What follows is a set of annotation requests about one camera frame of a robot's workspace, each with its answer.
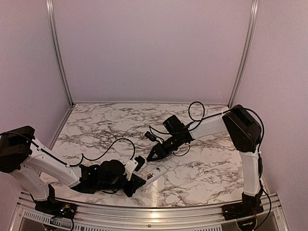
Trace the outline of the white remote control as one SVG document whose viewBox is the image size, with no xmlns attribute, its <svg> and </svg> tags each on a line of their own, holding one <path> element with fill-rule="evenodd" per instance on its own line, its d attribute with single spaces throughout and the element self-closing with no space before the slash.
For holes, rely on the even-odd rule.
<svg viewBox="0 0 308 231">
<path fill-rule="evenodd" d="M 164 175 L 167 172 L 167 169 L 163 165 L 156 166 L 152 170 L 150 170 L 148 173 L 153 174 L 153 177 L 149 180 L 147 180 L 147 174 L 144 176 L 144 179 L 146 181 L 145 185 L 151 184 L 152 182 L 156 181 L 158 178 L 160 178 L 162 175 Z"/>
</svg>

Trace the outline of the orange AAA battery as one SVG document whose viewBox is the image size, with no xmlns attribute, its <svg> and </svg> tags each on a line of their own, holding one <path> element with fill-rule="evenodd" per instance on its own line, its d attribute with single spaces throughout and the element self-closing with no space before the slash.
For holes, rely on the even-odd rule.
<svg viewBox="0 0 308 231">
<path fill-rule="evenodd" d="M 151 179 L 152 177 L 153 177 L 153 174 L 151 174 L 151 173 L 147 174 L 147 180 Z"/>
</svg>

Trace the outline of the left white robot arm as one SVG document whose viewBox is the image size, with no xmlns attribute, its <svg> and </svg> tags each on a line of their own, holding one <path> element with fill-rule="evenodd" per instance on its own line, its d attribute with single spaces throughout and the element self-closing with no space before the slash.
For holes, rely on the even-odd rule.
<svg viewBox="0 0 308 231">
<path fill-rule="evenodd" d="M 31 126 L 1 133 L 0 170 L 13 176 L 50 214 L 57 214 L 61 204 L 52 197 L 53 188 L 38 176 L 37 171 L 84 194 L 113 194 L 122 190 L 131 197 L 146 184 L 143 178 L 134 174 L 144 164 L 141 156 L 131 158 L 126 164 L 113 159 L 92 166 L 73 165 L 57 157 L 34 133 Z"/>
</svg>

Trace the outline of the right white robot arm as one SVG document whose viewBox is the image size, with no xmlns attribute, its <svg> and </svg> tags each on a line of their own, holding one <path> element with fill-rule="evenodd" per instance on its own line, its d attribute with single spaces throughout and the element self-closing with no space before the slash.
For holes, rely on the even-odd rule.
<svg viewBox="0 0 308 231">
<path fill-rule="evenodd" d="M 263 193 L 260 180 L 263 171 L 260 147 L 264 137 L 264 125 L 254 111 L 238 104 L 227 111 L 206 116 L 187 125 L 176 115 L 172 115 L 163 125 L 171 136 L 151 149 L 146 158 L 148 162 L 162 160 L 193 140 L 227 132 L 233 146 L 240 153 L 243 165 L 243 198 L 247 198 L 239 203 L 238 211 L 248 216 L 257 208 L 257 201 L 253 197 Z"/>
</svg>

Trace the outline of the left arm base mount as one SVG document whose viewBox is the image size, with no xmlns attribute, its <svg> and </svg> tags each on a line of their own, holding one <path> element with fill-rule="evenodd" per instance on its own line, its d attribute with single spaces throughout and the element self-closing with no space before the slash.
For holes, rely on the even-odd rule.
<svg viewBox="0 0 308 231">
<path fill-rule="evenodd" d="M 37 211 L 54 217 L 74 219 L 77 205 L 71 202 L 59 201 L 55 198 L 55 189 L 49 184 L 49 195 L 44 201 L 35 201 Z"/>
</svg>

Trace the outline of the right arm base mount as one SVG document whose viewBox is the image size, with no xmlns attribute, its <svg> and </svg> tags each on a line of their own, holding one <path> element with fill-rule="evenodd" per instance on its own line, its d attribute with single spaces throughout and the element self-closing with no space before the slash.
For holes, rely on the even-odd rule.
<svg viewBox="0 0 308 231">
<path fill-rule="evenodd" d="M 222 206 L 222 213 L 225 220 L 232 220 L 238 218 L 245 218 L 253 216 L 264 211 L 263 205 L 261 204 L 260 191 L 255 196 L 250 196 L 242 193 L 242 201 L 238 203 L 232 203 Z"/>
</svg>

